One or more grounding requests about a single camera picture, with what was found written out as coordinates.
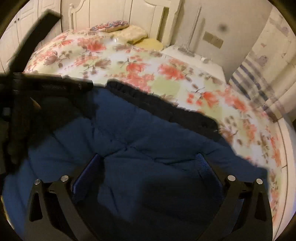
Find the metal pole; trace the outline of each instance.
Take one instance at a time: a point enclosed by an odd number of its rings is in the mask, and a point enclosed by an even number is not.
[[[182,52],[182,53],[184,53],[184,54],[186,54],[186,55],[189,55],[189,56],[191,56],[191,57],[194,57],[194,53],[192,53],[192,52],[189,51],[189,46],[190,46],[190,44],[191,44],[191,41],[192,41],[192,38],[193,38],[193,34],[194,34],[194,32],[195,32],[195,28],[196,28],[196,25],[197,25],[197,22],[198,22],[198,20],[199,20],[199,18],[200,18],[200,13],[201,13],[201,11],[202,11],[202,6],[200,5],[200,7],[199,7],[199,9],[198,9],[198,12],[197,12],[197,14],[196,14],[196,17],[195,17],[195,21],[194,21],[193,29],[192,29],[192,31],[191,31],[191,33],[190,33],[189,40],[188,40],[188,42],[187,42],[186,48],[183,48],[183,47],[179,47],[179,48],[178,48],[178,50],[179,50],[180,52]]]
[[[187,46],[186,46],[186,50],[187,51],[189,50],[189,46],[191,44],[191,41],[192,41],[192,38],[193,38],[193,34],[195,32],[195,28],[196,28],[196,25],[197,25],[197,22],[198,22],[198,20],[200,18],[201,11],[202,11],[202,6],[200,6],[200,8],[198,9],[197,15],[195,17],[194,26],[193,26],[193,29],[192,29],[192,31],[190,33],[190,37],[189,37],[189,40],[188,40],[188,43],[187,43]]]

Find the white nightstand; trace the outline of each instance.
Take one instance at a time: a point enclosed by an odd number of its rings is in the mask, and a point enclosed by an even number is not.
[[[220,65],[215,64],[212,61],[209,61],[207,64],[204,64],[203,62],[201,62],[201,56],[195,54],[195,57],[190,57],[188,55],[185,55],[181,52],[178,51],[178,46],[169,46],[168,48],[164,49],[161,51],[161,53],[169,55],[173,58],[179,59],[185,63],[191,64],[196,66],[197,68],[200,68],[206,72],[208,72],[210,75],[216,77],[217,79],[220,79],[221,81],[224,81],[226,83],[225,80],[225,75],[223,72],[223,69]]]

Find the black metal frame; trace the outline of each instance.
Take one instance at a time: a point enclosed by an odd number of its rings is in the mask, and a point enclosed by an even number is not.
[[[93,173],[100,168],[97,163],[92,163],[91,168],[95,168]],[[101,240],[73,204],[73,186],[78,180],[81,182],[83,178],[80,177],[88,165],[53,183],[35,181],[26,218],[26,241]],[[262,180],[240,182],[219,168],[211,167],[223,184],[225,199],[210,226],[197,241],[272,241],[271,209]],[[95,178],[86,176],[88,182]],[[227,235],[226,220],[231,219],[239,199],[244,199],[241,213],[232,232]]]

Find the white wall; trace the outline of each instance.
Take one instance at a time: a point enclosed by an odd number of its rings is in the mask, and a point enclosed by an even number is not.
[[[267,0],[183,0],[172,43],[187,43],[200,4],[202,12],[190,48],[221,65],[229,79],[258,39],[272,5]],[[227,30],[221,31],[220,24]],[[220,49],[202,40],[205,31],[224,40]]]

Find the bed frame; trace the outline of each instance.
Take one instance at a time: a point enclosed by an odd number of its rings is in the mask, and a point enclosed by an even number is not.
[[[281,219],[278,223],[278,229],[274,230],[276,234],[274,238],[277,239],[296,212],[296,132],[287,116],[279,119],[275,125],[278,125],[278,136],[282,137],[280,153],[282,161],[282,182],[283,184],[285,182],[285,185],[282,185],[282,187],[286,188],[286,190],[283,190],[285,195],[281,200],[284,205],[279,209]]]
[[[180,5],[181,0],[81,0],[76,8],[70,4],[69,29],[80,30],[108,21],[124,20],[146,30],[149,38],[157,39],[162,26],[161,42],[169,46]],[[162,23],[165,8],[169,10],[166,21]]]

